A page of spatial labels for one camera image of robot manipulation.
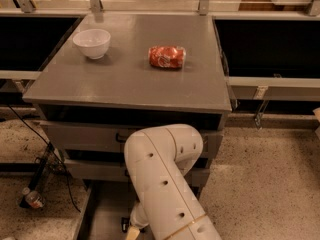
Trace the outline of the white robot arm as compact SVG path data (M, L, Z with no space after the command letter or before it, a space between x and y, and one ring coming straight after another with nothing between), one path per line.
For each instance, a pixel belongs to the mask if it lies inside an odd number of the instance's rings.
M155 240L222 240L184 178L202 150L202 136L185 124L130 135L124 156L139 199L134 227L150 227Z

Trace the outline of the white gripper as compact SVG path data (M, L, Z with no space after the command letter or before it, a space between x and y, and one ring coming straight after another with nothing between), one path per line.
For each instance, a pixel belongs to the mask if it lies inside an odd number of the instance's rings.
M149 225L147 215L141 203L134 205L130 215L130 223L132 226L128 228L125 240L136 240L140 234L139 229L143 229Z

